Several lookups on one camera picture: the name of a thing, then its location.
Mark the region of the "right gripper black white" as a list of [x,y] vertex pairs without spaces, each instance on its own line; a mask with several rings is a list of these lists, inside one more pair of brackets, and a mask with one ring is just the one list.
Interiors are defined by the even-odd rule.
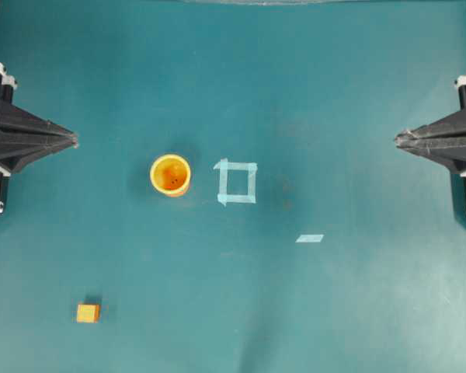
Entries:
[[401,150],[445,166],[451,173],[461,174],[466,190],[466,138],[452,138],[466,135],[466,75],[459,75],[454,87],[461,110],[431,124],[402,131],[395,137],[395,144]]

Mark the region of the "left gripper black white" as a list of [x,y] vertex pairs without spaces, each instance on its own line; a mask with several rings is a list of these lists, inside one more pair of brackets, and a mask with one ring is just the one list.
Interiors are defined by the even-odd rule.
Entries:
[[78,145],[74,132],[12,105],[16,89],[16,79],[0,63],[0,127],[54,135],[0,135],[0,215],[7,205],[11,173],[19,173],[30,163]]

